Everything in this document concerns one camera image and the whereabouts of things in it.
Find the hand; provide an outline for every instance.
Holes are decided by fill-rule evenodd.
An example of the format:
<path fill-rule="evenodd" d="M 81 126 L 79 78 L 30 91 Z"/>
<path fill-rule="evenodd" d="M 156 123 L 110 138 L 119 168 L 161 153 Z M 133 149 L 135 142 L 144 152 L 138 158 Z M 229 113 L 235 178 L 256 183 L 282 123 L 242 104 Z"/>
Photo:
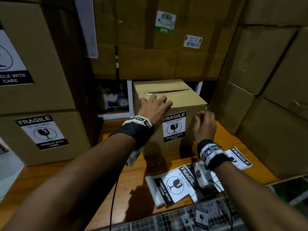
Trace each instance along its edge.
<path fill-rule="evenodd" d="M 215 114 L 210 111 L 201 111 L 195 115 L 193 134 L 198 145 L 202 140 L 214 141 L 216 132 Z"/>
<path fill-rule="evenodd" d="M 172 101 L 168 100 L 165 95 L 156 100 L 156 95 L 152 94 L 147 101 L 145 98 L 140 99 L 141 107 L 138 115 L 148 118 L 150 122 L 155 126 L 155 130 L 159 128 L 164 120 L 167 111 L 172 106 Z"/>

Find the black wristband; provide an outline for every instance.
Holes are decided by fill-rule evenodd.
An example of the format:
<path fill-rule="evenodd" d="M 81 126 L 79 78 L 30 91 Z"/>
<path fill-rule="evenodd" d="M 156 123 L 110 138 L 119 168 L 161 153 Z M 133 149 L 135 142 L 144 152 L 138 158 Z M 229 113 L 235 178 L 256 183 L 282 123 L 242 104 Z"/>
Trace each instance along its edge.
<path fill-rule="evenodd" d="M 198 152 L 198 156 L 200 157 L 200 153 L 202 151 L 202 149 L 208 145 L 208 144 L 216 144 L 214 143 L 212 140 L 209 140 L 209 139 L 205 139 L 205 140 L 202 140 L 200 141 L 200 143 L 198 143 L 198 146 L 197 146 L 197 152 Z M 226 156 L 224 153 L 220 153 L 220 154 L 217 154 L 215 155 L 209 162 L 208 165 L 206 165 L 206 169 L 208 170 L 211 170 L 213 171 L 216 167 L 220 166 L 222 163 L 226 162 L 226 161 L 230 161 L 229 157 Z"/>
<path fill-rule="evenodd" d="M 150 139 L 154 131 L 155 131 L 154 126 L 148 128 L 144 125 L 130 122 L 130 123 L 126 123 L 125 125 L 121 126 L 120 129 L 118 129 L 116 132 L 114 132 L 111 135 L 114 135 L 116 133 L 122 133 L 128 136 L 131 136 L 137 142 L 136 149 L 139 149 L 148 142 L 148 140 Z"/>

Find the barcode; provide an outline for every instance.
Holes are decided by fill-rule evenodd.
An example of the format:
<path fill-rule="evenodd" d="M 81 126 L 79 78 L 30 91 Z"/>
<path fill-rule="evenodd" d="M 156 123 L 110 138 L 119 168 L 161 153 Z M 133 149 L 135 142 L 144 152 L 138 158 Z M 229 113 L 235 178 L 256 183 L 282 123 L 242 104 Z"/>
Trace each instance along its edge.
<path fill-rule="evenodd" d="M 187 46 L 192 46 L 192 47 L 199 47 L 199 46 L 200 46 L 200 43 L 187 42 L 186 45 L 187 45 Z"/>
<path fill-rule="evenodd" d="M 166 20 L 172 20 L 172 15 L 165 13 L 161 15 L 161 18 Z"/>

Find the wire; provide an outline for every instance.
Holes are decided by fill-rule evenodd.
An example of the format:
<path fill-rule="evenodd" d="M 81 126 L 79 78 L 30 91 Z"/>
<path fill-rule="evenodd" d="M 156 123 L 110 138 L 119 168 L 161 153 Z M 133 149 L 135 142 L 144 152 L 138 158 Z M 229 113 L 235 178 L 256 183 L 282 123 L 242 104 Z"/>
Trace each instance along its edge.
<path fill-rule="evenodd" d="M 230 207 L 230 204 L 229 204 L 229 200 L 227 199 L 226 194 L 225 194 L 224 191 L 220 188 L 220 186 L 217 185 L 216 182 L 214 182 L 214 184 L 215 184 L 216 186 L 218 186 L 218 188 L 221 190 L 221 193 L 224 195 L 224 197 L 225 197 L 225 199 L 226 199 L 226 202 L 227 202 L 227 205 L 228 205 L 228 209 L 229 209 L 229 212 L 230 212 L 230 217 L 231 217 L 231 229 L 230 229 L 230 231 L 232 231 L 232 230 L 233 230 L 233 216 L 232 216 L 232 214 L 231 214 L 231 207 Z"/>
<path fill-rule="evenodd" d="M 113 198 L 112 198 L 112 203 L 111 203 L 111 211 L 110 211 L 110 224 L 109 224 L 109 231 L 111 231 L 111 220 L 112 220 L 112 210 L 113 210 L 113 202 L 115 201 L 115 193 L 116 193 L 116 187 L 118 186 L 118 181 L 119 178 L 117 179 L 115 183 L 115 191 L 113 192 Z"/>

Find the orange wood surface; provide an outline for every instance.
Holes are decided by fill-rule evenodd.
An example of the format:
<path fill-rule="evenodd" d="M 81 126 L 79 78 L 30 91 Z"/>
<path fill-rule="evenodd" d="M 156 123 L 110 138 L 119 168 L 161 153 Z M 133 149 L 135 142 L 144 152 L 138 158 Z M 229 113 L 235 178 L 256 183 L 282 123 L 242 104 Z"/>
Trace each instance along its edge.
<path fill-rule="evenodd" d="M 105 139 L 109 133 L 113 132 L 122 123 L 123 120 L 106 121 L 103 125 L 100 139 Z M 227 132 L 219 123 L 217 123 L 217 132 L 214 141 L 224 150 L 228 150 L 233 146 L 237 147 L 237 149 L 253 164 L 251 168 L 246 169 L 244 172 L 260 183 L 270 184 L 279 181 L 279 179 L 276 178 L 237 137 Z M 115 194 L 112 223 L 116 224 L 123 221 L 133 221 L 167 210 L 174 210 L 179 207 L 191 205 L 193 202 L 190 197 L 187 196 L 171 207 L 157 209 L 148 189 L 145 177 L 148 175 L 161 174 L 182 166 L 183 164 L 191 163 L 192 160 L 196 159 L 196 146 L 194 146 L 193 152 L 194 153 L 189 153 L 187 155 L 180 155 L 179 151 L 175 151 L 146 160 L 141 154 L 133 167 L 124 167 Z M 69 161 L 61 161 L 25 167 L 3 202 L 0 204 L 0 229 L 2 229 L 25 198 L 35 188 L 40 186 L 68 163 Z M 100 229 L 109 225 L 113 192 L 114 189 L 110 191 L 86 230 Z"/>

